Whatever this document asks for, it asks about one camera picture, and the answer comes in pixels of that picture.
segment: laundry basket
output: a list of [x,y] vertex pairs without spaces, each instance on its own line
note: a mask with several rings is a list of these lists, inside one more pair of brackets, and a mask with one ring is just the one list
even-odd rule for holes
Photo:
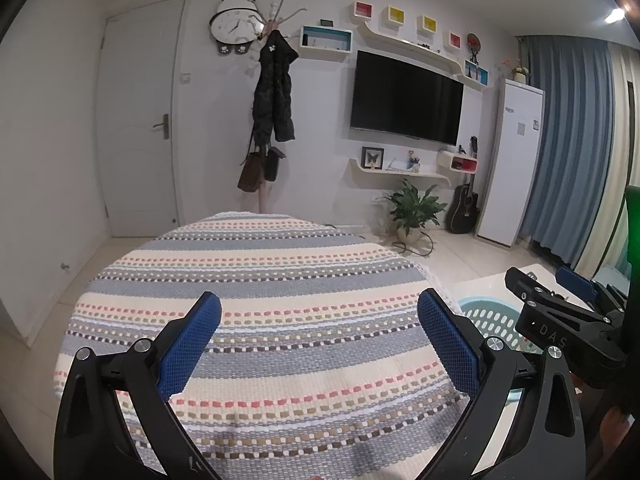
[[458,302],[482,336],[500,337],[511,349],[542,354],[542,350],[527,338],[516,332],[516,322],[520,313],[511,305],[495,298],[474,297]]

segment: television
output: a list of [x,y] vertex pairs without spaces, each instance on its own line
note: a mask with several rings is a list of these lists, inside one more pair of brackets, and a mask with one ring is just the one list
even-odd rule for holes
[[456,145],[463,85],[386,56],[358,51],[351,128]]

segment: white door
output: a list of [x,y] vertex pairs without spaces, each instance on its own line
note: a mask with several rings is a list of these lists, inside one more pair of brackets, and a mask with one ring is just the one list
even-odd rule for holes
[[171,102],[184,0],[107,20],[96,94],[98,166],[111,233],[159,236],[178,226]]

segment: small flower pot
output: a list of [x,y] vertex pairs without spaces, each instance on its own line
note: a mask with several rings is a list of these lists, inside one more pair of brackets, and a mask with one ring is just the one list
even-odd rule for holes
[[420,240],[421,236],[420,228],[414,227],[409,229],[409,234],[406,233],[404,227],[398,228],[398,240],[407,246],[414,246],[418,240]]

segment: coat rack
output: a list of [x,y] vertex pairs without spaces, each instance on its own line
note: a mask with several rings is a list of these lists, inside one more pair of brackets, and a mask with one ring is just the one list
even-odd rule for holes
[[[277,28],[283,24],[284,22],[288,22],[291,18],[293,18],[297,13],[306,10],[306,7],[301,7],[296,10],[296,12],[290,14],[286,18],[278,18],[280,11],[282,10],[282,4],[284,0],[280,0],[278,2],[271,3],[271,9],[269,11],[269,19],[265,19],[260,10],[258,10],[258,15],[260,16],[260,20],[263,25],[265,25],[266,29],[262,32],[262,34],[258,37],[259,40],[264,40],[269,37],[273,30],[277,30]],[[260,158],[262,161],[265,161],[267,158],[267,147],[260,146]],[[260,185],[258,186],[258,212],[260,214],[264,214],[267,212],[267,183],[264,179],[264,176],[260,178]]]

